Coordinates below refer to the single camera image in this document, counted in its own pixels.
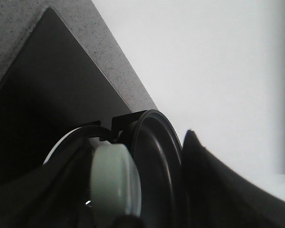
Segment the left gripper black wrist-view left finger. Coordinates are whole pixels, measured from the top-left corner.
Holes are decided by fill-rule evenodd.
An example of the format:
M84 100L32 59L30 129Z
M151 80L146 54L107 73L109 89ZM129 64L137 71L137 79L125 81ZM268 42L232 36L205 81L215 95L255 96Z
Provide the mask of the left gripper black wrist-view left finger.
M76 228L88 199L92 146L79 138L21 178L0 186L0 228Z

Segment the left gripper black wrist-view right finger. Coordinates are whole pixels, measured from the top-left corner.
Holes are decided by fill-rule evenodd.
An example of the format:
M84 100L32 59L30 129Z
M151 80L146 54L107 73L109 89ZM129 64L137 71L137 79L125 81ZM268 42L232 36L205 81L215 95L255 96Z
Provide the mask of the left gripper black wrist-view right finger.
M195 228L285 228L285 201L247 181L188 130L182 168Z

